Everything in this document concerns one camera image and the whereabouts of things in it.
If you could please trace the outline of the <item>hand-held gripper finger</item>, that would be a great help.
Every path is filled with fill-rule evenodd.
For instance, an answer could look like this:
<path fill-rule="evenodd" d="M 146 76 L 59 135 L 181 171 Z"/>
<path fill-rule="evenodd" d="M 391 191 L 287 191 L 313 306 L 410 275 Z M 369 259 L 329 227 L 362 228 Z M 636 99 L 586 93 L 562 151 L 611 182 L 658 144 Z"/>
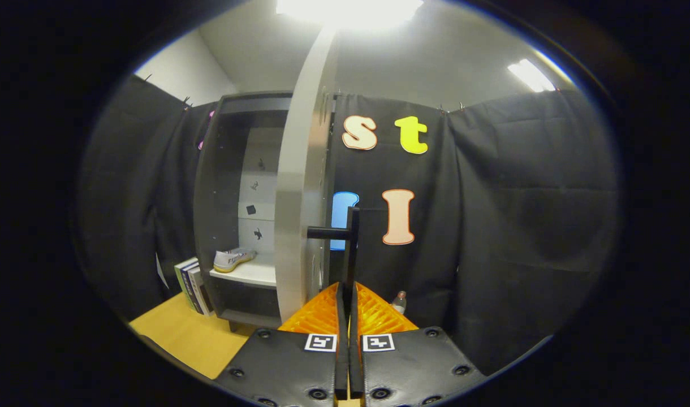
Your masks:
<path fill-rule="evenodd" d="M 255 330 L 215 382 L 259 406 L 334 406 L 347 394 L 347 342 L 334 283 L 280 328 Z"/>
<path fill-rule="evenodd" d="M 416 327 L 360 283 L 349 333 L 350 394 L 363 406 L 428 406 L 487 380 L 441 327 Z"/>

